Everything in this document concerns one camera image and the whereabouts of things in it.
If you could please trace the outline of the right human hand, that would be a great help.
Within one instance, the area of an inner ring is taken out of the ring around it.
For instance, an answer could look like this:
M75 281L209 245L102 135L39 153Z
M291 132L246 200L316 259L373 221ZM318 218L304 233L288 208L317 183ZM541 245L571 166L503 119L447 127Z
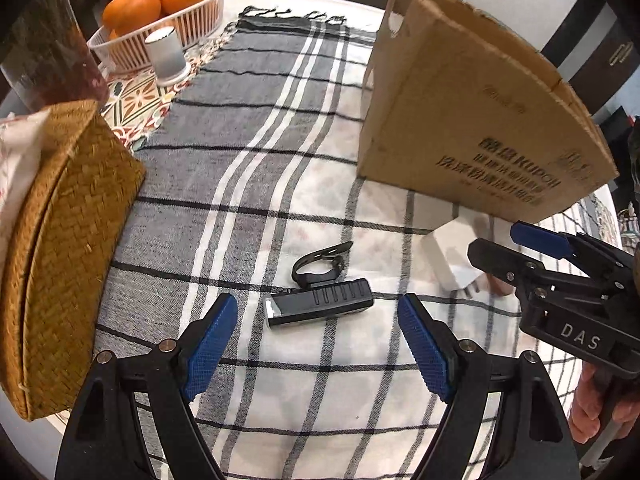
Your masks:
M570 434L575 442L585 444L593 438L600 429L600 414L602 411L602 394L594 383L593 376L596 367L588 362L582 363L578 386L574 392L574 399L568 426ZM639 393L631 393L620 400L614 408L612 419L620 424L620 430L616 434L617 439L623 439L631 432L634 423L639 416Z

